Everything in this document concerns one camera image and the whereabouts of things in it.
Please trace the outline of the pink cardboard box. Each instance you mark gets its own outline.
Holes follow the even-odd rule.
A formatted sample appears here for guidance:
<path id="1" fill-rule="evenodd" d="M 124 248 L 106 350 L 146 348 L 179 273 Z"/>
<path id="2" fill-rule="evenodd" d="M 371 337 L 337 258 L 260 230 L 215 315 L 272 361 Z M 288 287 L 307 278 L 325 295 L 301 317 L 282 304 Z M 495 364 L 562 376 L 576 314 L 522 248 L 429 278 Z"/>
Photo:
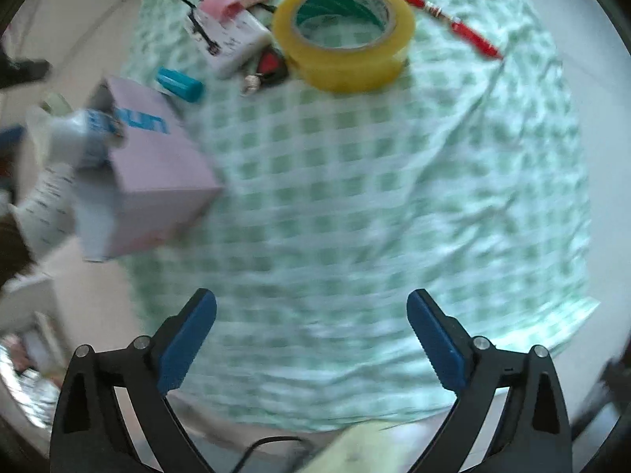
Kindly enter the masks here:
<path id="1" fill-rule="evenodd" d="M 84 259 L 150 250 L 184 232 L 222 185 L 164 93 L 120 77 L 95 88 L 89 106 L 112 110 L 122 142 L 97 169 L 75 172 L 75 232 Z"/>

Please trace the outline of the teal cylinder tube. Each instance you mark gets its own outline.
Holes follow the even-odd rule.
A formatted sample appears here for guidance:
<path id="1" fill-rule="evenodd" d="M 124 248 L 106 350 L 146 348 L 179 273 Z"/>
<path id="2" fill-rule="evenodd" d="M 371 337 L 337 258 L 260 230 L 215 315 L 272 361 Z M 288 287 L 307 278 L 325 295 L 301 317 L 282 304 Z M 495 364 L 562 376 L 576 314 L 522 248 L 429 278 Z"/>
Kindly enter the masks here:
<path id="1" fill-rule="evenodd" d="M 175 69 L 161 67 L 155 79 L 161 87 L 187 102 L 197 102 L 204 91 L 204 84 L 200 80 Z"/>

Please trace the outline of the green slipper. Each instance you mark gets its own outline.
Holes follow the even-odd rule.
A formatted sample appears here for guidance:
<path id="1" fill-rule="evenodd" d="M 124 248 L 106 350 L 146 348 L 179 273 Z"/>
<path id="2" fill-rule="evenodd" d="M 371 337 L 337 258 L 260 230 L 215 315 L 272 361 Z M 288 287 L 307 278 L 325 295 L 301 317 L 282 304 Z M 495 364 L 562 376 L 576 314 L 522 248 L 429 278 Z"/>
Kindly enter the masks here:
<path id="1" fill-rule="evenodd" d="M 73 112 L 66 99 L 57 92 L 46 93 L 39 102 L 39 108 L 42 108 L 52 116 L 65 116 Z"/>

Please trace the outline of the green checkered cloth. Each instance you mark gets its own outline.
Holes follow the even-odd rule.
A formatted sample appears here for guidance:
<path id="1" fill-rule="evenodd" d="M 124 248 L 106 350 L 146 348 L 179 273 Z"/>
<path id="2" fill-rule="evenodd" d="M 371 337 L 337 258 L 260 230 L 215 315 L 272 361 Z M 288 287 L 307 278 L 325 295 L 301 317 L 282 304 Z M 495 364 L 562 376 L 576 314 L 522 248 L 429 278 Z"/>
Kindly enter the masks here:
<path id="1" fill-rule="evenodd" d="M 225 188 L 186 234 L 123 266 L 147 331 L 197 288 L 215 294 L 180 390 L 201 410 L 325 431 L 448 408 L 405 315 L 417 288 L 519 351 L 564 346 L 596 310 L 587 167 L 551 34 L 528 0 L 430 1 L 503 57 L 419 15 L 385 89 L 330 94 L 294 77 L 252 96 L 213 76 L 179 0 L 141 1 L 123 74 L 202 79 L 203 102 L 181 111 Z"/>

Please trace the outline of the yellow tape roll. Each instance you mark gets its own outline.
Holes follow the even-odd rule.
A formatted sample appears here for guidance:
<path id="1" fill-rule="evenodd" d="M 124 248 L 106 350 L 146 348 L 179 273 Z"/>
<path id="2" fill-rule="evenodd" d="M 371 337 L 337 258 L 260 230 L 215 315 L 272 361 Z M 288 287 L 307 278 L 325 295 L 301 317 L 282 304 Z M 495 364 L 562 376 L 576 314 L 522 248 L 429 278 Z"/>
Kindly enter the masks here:
<path id="1" fill-rule="evenodd" d="M 360 93 L 401 74 L 415 26 L 404 0 L 282 0 L 272 31 L 293 71 L 311 87 Z"/>

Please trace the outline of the white plastic bottle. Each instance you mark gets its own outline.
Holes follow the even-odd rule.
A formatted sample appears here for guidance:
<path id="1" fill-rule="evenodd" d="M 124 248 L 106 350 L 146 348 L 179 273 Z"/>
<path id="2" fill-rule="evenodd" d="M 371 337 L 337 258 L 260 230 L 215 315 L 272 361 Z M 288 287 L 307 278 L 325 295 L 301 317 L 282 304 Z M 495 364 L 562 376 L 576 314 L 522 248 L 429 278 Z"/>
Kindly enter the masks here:
<path id="1" fill-rule="evenodd" d="M 75 169 L 98 169 L 108 164 L 110 152 L 125 140 L 122 123 L 94 109 L 52 117 L 45 125 L 44 138 L 46 164 Z"/>

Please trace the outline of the black red car key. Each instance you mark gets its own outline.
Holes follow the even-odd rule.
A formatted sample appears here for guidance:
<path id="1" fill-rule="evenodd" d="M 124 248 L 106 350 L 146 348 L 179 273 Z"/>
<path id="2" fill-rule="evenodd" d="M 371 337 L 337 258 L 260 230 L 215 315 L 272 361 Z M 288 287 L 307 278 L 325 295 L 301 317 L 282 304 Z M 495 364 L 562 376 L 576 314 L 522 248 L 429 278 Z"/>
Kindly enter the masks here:
<path id="1" fill-rule="evenodd" d="M 267 46 L 245 66 L 241 93 L 249 96 L 262 89 L 278 86 L 289 77 L 289 68 L 282 53 Z"/>

